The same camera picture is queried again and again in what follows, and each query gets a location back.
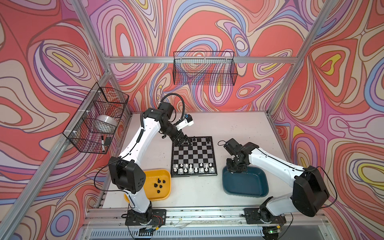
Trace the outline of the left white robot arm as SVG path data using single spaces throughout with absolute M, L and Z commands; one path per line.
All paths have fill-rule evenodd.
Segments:
M 182 115 L 176 123 L 170 120 L 175 108 L 165 102 L 170 96 L 178 97 L 182 102 Z M 117 186 L 119 192 L 124 192 L 130 201 L 130 209 L 127 213 L 127 221 L 140 225 L 148 225 L 152 219 L 158 219 L 153 214 L 152 202 L 148 199 L 144 184 L 146 174 L 141 168 L 142 158 L 156 134 L 160 133 L 164 138 L 169 137 L 172 143 L 179 147 L 188 143 L 188 136 L 182 131 L 184 127 L 191 126 L 193 119 L 185 114 L 185 101 L 176 93 L 165 95 L 159 106 L 149 108 L 140 114 L 140 128 L 137 130 L 129 145 L 118 157 L 110 158 L 108 162 L 111 181 Z

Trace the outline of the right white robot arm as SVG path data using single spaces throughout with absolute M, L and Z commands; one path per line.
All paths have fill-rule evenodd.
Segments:
M 294 212 L 314 217 L 325 207 L 330 193 L 318 167 L 294 165 L 254 143 L 241 145 L 233 138 L 225 142 L 224 148 L 232 156 L 227 159 L 229 172 L 240 174 L 246 172 L 248 166 L 256 166 L 278 177 L 292 189 L 288 194 L 266 199 L 258 208 L 258 221 L 267 224 Z

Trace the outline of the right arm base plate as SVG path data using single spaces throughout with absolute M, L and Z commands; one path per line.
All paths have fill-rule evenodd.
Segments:
M 246 219 L 247 224 L 275 224 L 284 225 L 287 223 L 285 216 L 273 216 L 267 209 L 245 208 L 241 214 Z

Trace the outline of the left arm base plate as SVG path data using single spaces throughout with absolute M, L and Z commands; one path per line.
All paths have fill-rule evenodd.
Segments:
M 137 213 L 133 210 L 128 210 L 126 214 L 122 215 L 125 219 L 126 226 L 150 226 L 161 227 L 166 223 L 167 210 L 166 209 L 149 209 L 146 213 Z

